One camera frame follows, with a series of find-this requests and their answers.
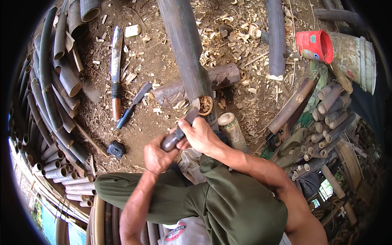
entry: dirt floor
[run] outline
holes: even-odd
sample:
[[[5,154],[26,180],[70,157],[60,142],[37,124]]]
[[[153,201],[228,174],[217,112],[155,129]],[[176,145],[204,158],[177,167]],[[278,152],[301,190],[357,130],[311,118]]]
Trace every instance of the dirt floor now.
[[[312,7],[322,8],[321,2],[284,0],[282,3],[289,46],[294,46],[293,18],[290,9],[294,15],[296,32],[336,29],[336,26],[331,26],[329,22],[314,18]],[[230,1],[195,0],[191,1],[191,5],[196,20],[200,22],[198,28],[203,44],[202,56],[207,60],[204,67],[208,70],[215,65],[235,63],[240,69],[242,80],[249,81],[249,84],[245,86],[238,83],[217,91],[216,103],[226,96],[227,107],[223,110],[217,108],[218,116],[225,112],[234,113],[251,152],[254,152],[268,134],[268,130],[265,129],[266,125],[288,99],[283,93],[282,86],[285,86],[291,96],[303,80],[303,76],[306,76],[309,63],[306,60],[298,62],[293,85],[292,58],[287,59],[289,64],[286,65],[283,85],[278,85],[275,81],[266,78],[268,54],[244,67],[244,64],[268,51],[268,45],[260,38],[253,40],[246,36],[249,27],[244,25],[256,23],[260,30],[268,31],[267,9],[263,0],[239,0],[237,4],[231,4]],[[107,15],[107,18],[103,24],[104,15]],[[94,155],[97,175],[119,171],[142,172],[144,145],[158,134],[167,133],[170,128],[175,127],[176,118],[184,116],[184,108],[177,110],[171,107],[162,108],[163,113],[157,115],[153,109],[160,106],[157,105],[155,99],[150,99],[147,106],[142,103],[137,105],[131,120],[121,130],[116,129],[117,121],[112,118],[110,92],[112,36],[116,25],[124,31],[127,26],[135,24],[139,24],[142,31],[138,36],[124,37],[123,47],[126,45],[129,52],[122,51],[121,69],[124,70],[126,67],[125,71],[128,74],[137,73],[137,77],[132,82],[122,82],[122,112],[131,104],[133,94],[136,94],[146,81],[163,85],[180,78],[157,1],[102,1],[100,16],[88,22],[88,31],[85,35],[76,38],[85,68],[80,76],[85,93],[82,91],[79,93],[81,105],[80,113],[76,118],[98,143],[107,147],[110,141],[118,140],[126,146],[127,153],[121,160],[107,158],[99,154],[90,143],[81,139],[89,153]],[[220,37],[218,32],[220,24],[229,24],[234,27],[235,47],[230,47],[232,43],[227,37]],[[97,42],[97,39],[105,35],[104,42]],[[93,64],[93,61],[99,61],[100,64]],[[255,88],[256,94],[249,92],[249,88]]]

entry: knife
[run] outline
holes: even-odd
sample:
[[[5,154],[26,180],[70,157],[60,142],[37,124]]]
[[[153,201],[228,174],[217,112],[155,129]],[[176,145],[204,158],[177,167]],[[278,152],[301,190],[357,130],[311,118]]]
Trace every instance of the knife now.
[[[200,100],[196,98],[192,101],[191,107],[185,116],[185,121],[192,125],[193,120],[197,117],[200,110]],[[182,132],[180,127],[177,127],[174,132],[166,136],[161,142],[161,149],[165,152],[170,152],[172,149],[176,148],[178,142],[180,142],[185,137],[184,132]]]
[[[121,61],[121,47],[122,47],[123,33],[119,26],[116,26],[113,34],[113,49],[112,49],[112,109],[113,118],[119,119],[121,117],[121,92],[120,84],[120,61]]]
[[[144,86],[139,90],[139,92],[135,95],[135,97],[132,99],[132,104],[128,109],[124,111],[124,115],[120,118],[118,121],[116,128],[121,129],[124,124],[128,121],[129,116],[131,115],[131,112],[135,109],[135,106],[139,104],[139,102],[142,100],[144,97],[144,94],[147,93],[150,89],[152,88],[152,83],[146,82]]]

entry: person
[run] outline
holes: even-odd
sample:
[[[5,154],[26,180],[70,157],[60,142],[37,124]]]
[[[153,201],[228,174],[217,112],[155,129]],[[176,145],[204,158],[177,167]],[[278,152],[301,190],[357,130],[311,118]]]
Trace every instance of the person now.
[[[206,182],[189,185],[168,169],[179,150],[160,149],[167,134],[144,147],[143,174],[109,173],[95,182],[100,198],[123,209],[123,245],[141,244],[146,220],[177,224],[162,244],[327,244],[323,226],[279,166],[229,147],[202,118],[178,125],[186,138],[177,148],[203,153]]]

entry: green pants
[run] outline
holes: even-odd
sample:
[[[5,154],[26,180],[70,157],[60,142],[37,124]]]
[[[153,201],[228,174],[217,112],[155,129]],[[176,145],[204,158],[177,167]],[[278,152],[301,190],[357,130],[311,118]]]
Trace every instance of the green pants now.
[[[287,221],[285,204],[255,179],[229,171],[203,155],[207,182],[185,187],[175,173],[163,173],[152,194],[147,221],[176,224],[200,216],[215,244],[279,244]],[[123,209],[141,174],[110,173],[95,181],[100,198]]]

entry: man's right hand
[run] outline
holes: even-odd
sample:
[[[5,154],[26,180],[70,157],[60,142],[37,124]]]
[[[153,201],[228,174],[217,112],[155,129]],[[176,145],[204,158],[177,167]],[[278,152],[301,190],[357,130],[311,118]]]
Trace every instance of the man's right hand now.
[[[224,145],[208,123],[201,117],[195,118],[192,126],[185,120],[179,120],[178,126],[185,133],[190,145],[198,152],[212,155],[221,144]]]

